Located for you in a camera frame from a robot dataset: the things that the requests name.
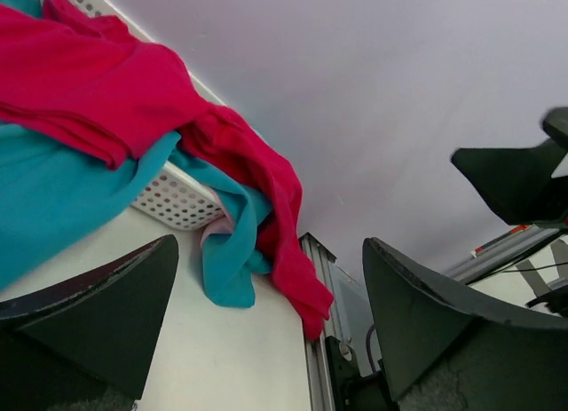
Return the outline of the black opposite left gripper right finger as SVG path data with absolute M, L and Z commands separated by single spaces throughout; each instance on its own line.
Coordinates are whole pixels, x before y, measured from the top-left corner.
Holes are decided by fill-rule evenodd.
M 541 121 L 548 138 L 523 148 L 459 148 L 453 166 L 487 207 L 508 225 L 567 226 L 567 109 L 551 108 Z

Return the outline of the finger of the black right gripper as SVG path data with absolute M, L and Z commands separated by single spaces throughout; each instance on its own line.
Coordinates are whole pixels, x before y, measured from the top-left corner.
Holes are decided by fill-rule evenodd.
M 567 321 L 417 264 L 377 238 L 362 262 L 396 401 L 565 401 Z

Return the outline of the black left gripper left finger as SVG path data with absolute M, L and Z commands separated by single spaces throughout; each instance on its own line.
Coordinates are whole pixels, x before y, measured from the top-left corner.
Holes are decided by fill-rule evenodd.
M 162 236 L 113 262 L 1 303 L 3 400 L 142 397 L 178 268 Z

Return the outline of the red t shirt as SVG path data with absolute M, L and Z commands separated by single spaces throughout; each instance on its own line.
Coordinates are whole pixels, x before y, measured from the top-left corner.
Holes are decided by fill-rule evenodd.
M 321 334 L 333 297 L 298 243 L 302 186 L 294 169 L 234 110 L 203 98 L 174 51 L 137 39 L 115 16 L 91 18 L 68 0 L 44 0 L 39 17 L 3 5 L 1 117 L 110 169 L 179 132 L 181 149 L 269 199 L 273 216 L 258 246 L 306 336 Z

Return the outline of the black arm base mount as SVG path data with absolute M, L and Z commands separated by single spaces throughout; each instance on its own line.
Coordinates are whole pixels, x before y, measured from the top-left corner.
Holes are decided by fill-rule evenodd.
M 335 410 L 399 410 L 381 370 L 361 375 L 354 350 L 333 336 L 325 347 Z

